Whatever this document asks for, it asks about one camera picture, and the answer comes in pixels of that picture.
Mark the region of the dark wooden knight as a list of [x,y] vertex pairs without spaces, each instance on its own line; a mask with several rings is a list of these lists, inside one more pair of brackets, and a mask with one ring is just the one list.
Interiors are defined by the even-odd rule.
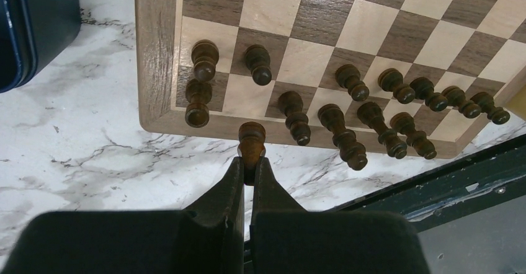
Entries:
[[335,72],[338,85],[341,88],[347,89],[352,100],[363,102],[368,98],[370,90],[360,77],[360,71],[352,64],[342,65]]

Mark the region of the blue square tin tray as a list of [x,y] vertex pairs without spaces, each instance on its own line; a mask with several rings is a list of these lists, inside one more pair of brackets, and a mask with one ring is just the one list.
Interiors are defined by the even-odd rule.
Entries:
[[1,92],[31,81],[80,28],[79,0],[1,0]]

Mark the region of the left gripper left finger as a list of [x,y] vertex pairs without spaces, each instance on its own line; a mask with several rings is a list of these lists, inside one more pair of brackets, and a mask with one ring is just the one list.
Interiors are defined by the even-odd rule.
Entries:
[[242,273],[243,162],[184,210],[53,211],[22,231],[3,273]]

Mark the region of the dark chess piece on board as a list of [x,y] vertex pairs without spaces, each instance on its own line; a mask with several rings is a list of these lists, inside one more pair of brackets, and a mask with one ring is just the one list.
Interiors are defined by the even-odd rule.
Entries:
[[366,149],[359,143],[353,130],[346,128],[344,113],[336,104],[318,110],[318,119],[332,133],[332,142],[339,149],[340,158],[353,170],[362,170],[368,162]]
[[404,83],[403,75],[395,68],[384,70],[378,77],[378,85],[383,91],[392,92],[401,104],[409,104],[416,98],[416,92]]
[[248,47],[244,54],[244,63],[257,85],[266,86],[271,82],[270,54],[264,46],[251,45]]
[[286,116],[285,126],[297,145],[306,146],[311,139],[308,117],[303,112],[303,101],[295,91],[287,91],[278,99],[278,108]]
[[441,112],[448,106],[448,100],[435,91],[434,84],[426,77],[418,77],[409,86],[415,91],[416,99],[423,100],[434,112]]
[[185,111],[186,123],[192,128],[204,127],[210,119],[207,104],[212,99],[212,86],[192,79],[185,88],[185,97],[189,102]]
[[192,47],[191,60],[195,78],[200,82],[211,81],[219,61],[218,47],[210,40],[200,40]]
[[397,132],[385,123],[383,111],[375,102],[362,104],[357,110],[359,120],[378,134],[378,142],[386,148],[389,157],[402,159],[407,155],[407,144],[402,141]]

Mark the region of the wooden chess board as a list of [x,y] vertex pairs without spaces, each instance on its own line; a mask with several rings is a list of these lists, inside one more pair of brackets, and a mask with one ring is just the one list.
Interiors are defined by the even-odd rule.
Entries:
[[[310,146],[333,147],[317,113],[336,104],[367,151],[384,152],[356,116],[360,102],[336,82],[337,69],[352,64],[387,120],[407,112],[438,156],[452,158],[488,124],[487,115],[434,112],[419,99],[401,104],[380,88],[379,75],[395,68],[406,84],[426,77],[436,92],[458,86],[467,99],[487,92],[496,105],[525,84],[525,0],[135,0],[135,17],[140,124],[154,133],[235,139],[241,124],[258,122],[268,142],[293,144],[278,99],[295,91]],[[219,61],[207,82],[209,122],[192,128],[185,88],[196,79],[191,52],[200,40],[218,47]],[[266,86],[244,63],[251,45],[270,54]]]

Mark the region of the dark wooden pawn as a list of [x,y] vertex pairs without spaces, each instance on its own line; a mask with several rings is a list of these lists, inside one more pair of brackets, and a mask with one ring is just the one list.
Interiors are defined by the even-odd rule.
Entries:
[[425,131],[416,130],[414,118],[407,112],[394,115],[390,126],[398,133],[405,135],[406,143],[411,146],[419,156],[431,160],[437,156],[434,144],[428,139]]
[[479,92],[470,98],[481,107],[481,111],[487,115],[488,120],[496,125],[503,125],[510,119],[510,113],[503,107],[495,105],[494,97],[487,92]]
[[456,107],[464,117],[473,119],[480,115],[481,107],[472,100],[468,100],[465,91],[458,86],[449,86],[441,94],[448,100],[448,104]]

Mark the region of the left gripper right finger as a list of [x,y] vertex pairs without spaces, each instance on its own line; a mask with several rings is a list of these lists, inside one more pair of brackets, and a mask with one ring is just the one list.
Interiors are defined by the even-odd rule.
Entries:
[[416,229],[385,211],[306,211],[267,158],[254,170],[255,273],[429,273]]

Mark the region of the dark wooden piece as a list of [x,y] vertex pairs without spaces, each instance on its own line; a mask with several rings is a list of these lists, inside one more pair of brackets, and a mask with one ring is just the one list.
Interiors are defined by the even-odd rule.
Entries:
[[259,158],[265,154],[265,128],[257,122],[243,123],[238,131],[238,154],[246,170],[255,170]]

